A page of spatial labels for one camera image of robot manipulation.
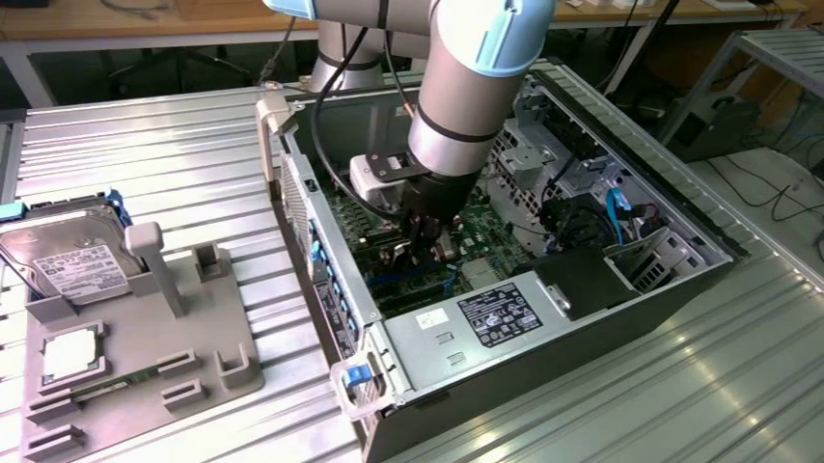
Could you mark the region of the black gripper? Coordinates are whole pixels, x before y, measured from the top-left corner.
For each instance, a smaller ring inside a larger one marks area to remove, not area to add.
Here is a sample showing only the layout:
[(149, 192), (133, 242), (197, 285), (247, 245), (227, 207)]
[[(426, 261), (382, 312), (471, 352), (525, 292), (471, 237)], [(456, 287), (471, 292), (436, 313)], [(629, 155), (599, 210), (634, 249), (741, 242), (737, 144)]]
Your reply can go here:
[(443, 227), (464, 207), (480, 172), (450, 177), (435, 173), (407, 179), (400, 200), (400, 228)]

